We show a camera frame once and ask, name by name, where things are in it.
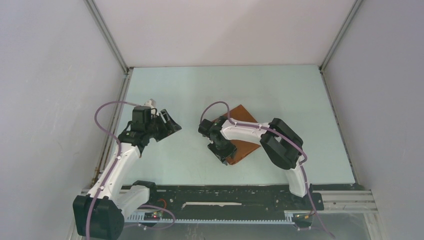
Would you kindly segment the orange cloth napkin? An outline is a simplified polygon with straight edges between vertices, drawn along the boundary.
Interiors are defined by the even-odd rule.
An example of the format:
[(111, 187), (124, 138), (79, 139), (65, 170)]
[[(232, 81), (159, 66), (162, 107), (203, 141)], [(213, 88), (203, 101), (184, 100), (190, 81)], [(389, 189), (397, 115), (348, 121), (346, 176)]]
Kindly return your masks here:
[(260, 147), (259, 134), (254, 129), (242, 129), (241, 124), (258, 126), (259, 123), (241, 104), (231, 109), (229, 114), (226, 113), (224, 116), (226, 117), (225, 120), (216, 119), (214, 122), (223, 122), (221, 126), (222, 136), (230, 140), (236, 147), (235, 153), (223, 158), (224, 162), (229, 165), (235, 165)]

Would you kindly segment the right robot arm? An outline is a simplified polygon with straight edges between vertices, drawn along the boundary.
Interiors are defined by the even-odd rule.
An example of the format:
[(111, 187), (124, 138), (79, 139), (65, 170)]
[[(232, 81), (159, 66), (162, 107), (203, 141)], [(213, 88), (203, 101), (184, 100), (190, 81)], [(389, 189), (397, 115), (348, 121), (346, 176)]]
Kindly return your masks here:
[(198, 132), (209, 139), (208, 149), (224, 164), (236, 156), (238, 148), (234, 141), (261, 145), (270, 161), (285, 171), (291, 204), (297, 209), (310, 204), (310, 185), (302, 168), (308, 159), (303, 140), (281, 119), (253, 123), (221, 116), (215, 121), (203, 119)]

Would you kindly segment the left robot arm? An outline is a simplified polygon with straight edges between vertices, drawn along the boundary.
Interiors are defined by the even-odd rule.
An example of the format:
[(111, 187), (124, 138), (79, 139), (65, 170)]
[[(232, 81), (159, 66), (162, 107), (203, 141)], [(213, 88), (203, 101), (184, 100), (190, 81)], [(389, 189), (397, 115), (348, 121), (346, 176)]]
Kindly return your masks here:
[(159, 142), (182, 128), (165, 109), (157, 110), (153, 99), (133, 107), (131, 120), (118, 136), (100, 128), (116, 141), (114, 152), (93, 187), (72, 203), (77, 233), (87, 240), (118, 239), (132, 212), (141, 205), (153, 208), (158, 202), (158, 194), (145, 185), (132, 185), (124, 195), (120, 191), (150, 140)]

